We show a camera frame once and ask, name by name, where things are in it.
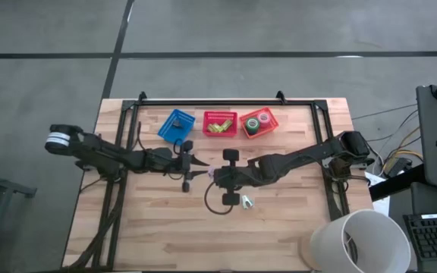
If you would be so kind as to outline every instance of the white label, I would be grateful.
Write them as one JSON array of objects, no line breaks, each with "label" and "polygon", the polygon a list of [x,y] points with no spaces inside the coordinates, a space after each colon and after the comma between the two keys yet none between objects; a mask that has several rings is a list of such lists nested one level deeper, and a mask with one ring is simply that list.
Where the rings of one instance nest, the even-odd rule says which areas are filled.
[{"label": "white label", "polygon": [[65,133],[58,133],[58,132],[53,132],[49,134],[49,137],[59,137],[62,138],[64,140],[69,140],[70,136],[65,134]]},{"label": "white label", "polygon": [[56,137],[49,137],[46,139],[47,143],[58,143],[58,144],[62,144],[68,147],[68,141],[67,140],[63,140],[63,139],[59,139]]},{"label": "white label", "polygon": [[437,215],[421,215],[423,219],[434,219],[437,218]]}]

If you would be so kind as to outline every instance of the green tape roll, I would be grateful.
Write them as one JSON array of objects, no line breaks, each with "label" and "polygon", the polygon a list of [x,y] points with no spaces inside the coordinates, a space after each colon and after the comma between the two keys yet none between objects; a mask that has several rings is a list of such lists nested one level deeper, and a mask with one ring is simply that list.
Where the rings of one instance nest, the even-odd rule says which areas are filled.
[{"label": "green tape roll", "polygon": [[249,118],[246,121],[246,129],[249,135],[257,133],[259,130],[259,120],[257,118]]}]

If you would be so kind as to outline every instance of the wooden tabletop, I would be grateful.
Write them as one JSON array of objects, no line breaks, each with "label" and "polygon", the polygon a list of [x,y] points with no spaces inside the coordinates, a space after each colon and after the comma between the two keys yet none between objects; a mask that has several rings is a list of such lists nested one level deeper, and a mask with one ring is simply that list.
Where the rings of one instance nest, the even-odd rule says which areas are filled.
[{"label": "wooden tabletop", "polygon": [[[102,138],[111,143],[115,141],[121,101],[103,100],[97,120],[96,133],[102,134]],[[334,134],[353,130],[347,100],[327,101]],[[279,127],[273,133],[253,140],[247,139],[240,128],[234,138],[211,138],[203,135],[203,112],[236,111],[241,116],[261,107],[178,108],[196,117],[193,130],[187,139],[193,140],[192,151],[196,157],[214,167],[228,164],[222,159],[222,150],[225,148],[240,151],[241,160],[237,163],[240,166],[245,165],[250,158],[269,153],[288,153],[316,144],[310,107],[270,107]],[[173,109],[169,106],[140,107],[140,138],[146,148],[172,147],[157,133]],[[323,123],[321,125],[325,138]],[[123,143],[126,143],[128,127],[127,124]],[[203,167],[192,167],[192,170],[200,169]],[[83,186],[97,178],[96,172],[87,173]],[[172,180],[160,174],[130,172],[115,270],[308,269],[297,254],[298,238],[329,221],[323,179],[318,165],[311,164],[290,171],[277,183],[269,186],[244,187],[240,193],[249,196],[255,206],[248,210],[236,206],[225,216],[214,215],[204,206],[203,194],[209,184],[210,178],[200,175],[191,182],[190,192],[182,193],[181,180]],[[371,209],[373,206],[366,182],[350,180],[349,184],[347,198],[351,212]],[[80,194],[63,265],[70,265],[75,261],[96,234],[104,192],[105,182],[98,182]],[[213,187],[208,196],[211,207],[217,211],[226,209],[222,205],[223,192],[218,187]],[[107,249],[104,249],[103,257],[106,256]]]}]

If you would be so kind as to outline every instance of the red basket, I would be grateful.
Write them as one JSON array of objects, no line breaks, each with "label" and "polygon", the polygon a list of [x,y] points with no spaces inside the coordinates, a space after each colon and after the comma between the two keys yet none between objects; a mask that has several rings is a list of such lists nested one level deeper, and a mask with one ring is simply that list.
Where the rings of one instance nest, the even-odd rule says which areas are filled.
[{"label": "red basket", "polygon": [[[263,112],[269,114],[269,117],[271,117],[271,122],[269,122],[269,124],[267,126],[261,125],[259,127],[259,131],[257,131],[257,133],[255,133],[254,135],[249,135],[249,133],[246,130],[247,119],[257,117],[259,114],[261,114]],[[279,126],[278,121],[276,120],[276,118],[274,118],[274,115],[271,113],[271,109],[269,109],[269,107],[265,107],[265,108],[262,108],[260,110],[249,113],[247,115],[243,115],[239,118],[239,120],[241,122],[242,129],[244,129],[245,134],[250,139],[256,138],[258,136],[262,136],[263,134],[268,133],[268,132],[272,132],[277,126]]]},{"label": "red basket", "polygon": [[[207,127],[209,124],[222,125],[226,120],[231,120],[232,125],[224,133],[212,133]],[[237,113],[230,111],[205,111],[203,113],[203,134],[208,137],[233,137],[237,134]]]}]

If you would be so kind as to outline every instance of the wood plank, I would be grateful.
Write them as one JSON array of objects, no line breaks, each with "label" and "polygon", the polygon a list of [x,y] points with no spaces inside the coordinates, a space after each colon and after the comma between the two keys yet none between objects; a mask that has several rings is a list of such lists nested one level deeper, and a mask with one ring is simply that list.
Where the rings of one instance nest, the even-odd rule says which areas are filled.
[{"label": "wood plank", "polygon": [[[353,130],[346,99],[327,99],[334,134]],[[96,133],[114,142],[121,108],[121,99],[105,99],[99,113]],[[246,138],[242,129],[234,138],[209,138],[202,134],[203,112],[236,111],[239,116],[257,110],[250,106],[187,106],[180,110],[196,117],[188,139],[194,141],[193,153],[213,167],[226,165],[224,148],[239,149],[245,165],[247,159],[269,153],[287,153],[314,145],[316,138],[310,108],[306,106],[272,106],[279,128],[254,140]],[[146,148],[167,146],[157,135],[170,115],[170,107],[141,107],[140,138]],[[326,138],[320,115],[322,135]],[[126,143],[124,130],[122,143]],[[193,166],[193,170],[206,168]],[[88,173],[83,185],[91,183],[97,173]],[[229,215],[214,215],[203,205],[203,194],[210,183],[206,175],[191,182],[189,193],[181,192],[181,181],[160,174],[129,173],[124,201],[116,270],[306,270],[297,255],[297,240],[329,221],[325,190],[318,165],[307,165],[290,171],[276,184],[260,188],[245,187],[256,205],[244,210],[235,207]],[[352,212],[371,209],[372,202],[365,181],[350,180],[347,192]],[[78,258],[95,235],[105,182],[86,189],[78,200],[64,264]],[[209,203],[215,210],[222,205],[223,191],[213,187]],[[105,248],[102,256],[106,257]]]}]

